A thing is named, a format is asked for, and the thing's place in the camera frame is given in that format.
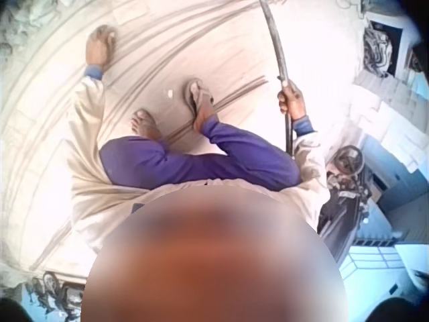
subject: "hand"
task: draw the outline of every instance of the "hand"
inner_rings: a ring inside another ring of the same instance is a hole
[[[307,115],[306,104],[299,88],[289,80],[282,82],[282,91],[278,93],[280,111],[289,113],[292,121]]]
[[[94,30],[86,42],[86,63],[99,65],[104,70],[113,53],[114,39],[115,31],[107,25]]]

